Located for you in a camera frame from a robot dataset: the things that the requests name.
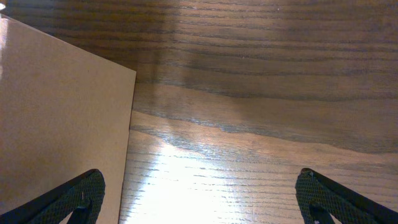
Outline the brown cardboard box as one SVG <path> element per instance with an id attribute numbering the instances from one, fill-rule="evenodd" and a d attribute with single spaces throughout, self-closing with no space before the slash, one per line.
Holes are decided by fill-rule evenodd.
<path id="1" fill-rule="evenodd" d="M 117 223 L 136 72 L 1 16 L 1 212 L 90 169 Z"/>

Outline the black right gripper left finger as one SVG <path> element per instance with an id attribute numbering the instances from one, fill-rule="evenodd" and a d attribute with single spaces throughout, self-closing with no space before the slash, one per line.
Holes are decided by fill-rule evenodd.
<path id="1" fill-rule="evenodd" d="M 104 196 L 104 177 L 91 169 L 2 214 L 1 223 L 96 223 Z"/>

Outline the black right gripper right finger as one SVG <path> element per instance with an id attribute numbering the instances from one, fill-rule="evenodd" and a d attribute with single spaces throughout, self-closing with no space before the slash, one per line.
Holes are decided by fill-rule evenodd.
<path id="1" fill-rule="evenodd" d="M 397 223 L 397 212 L 309 168 L 303 168 L 295 184 L 296 199 L 304 223 Z"/>

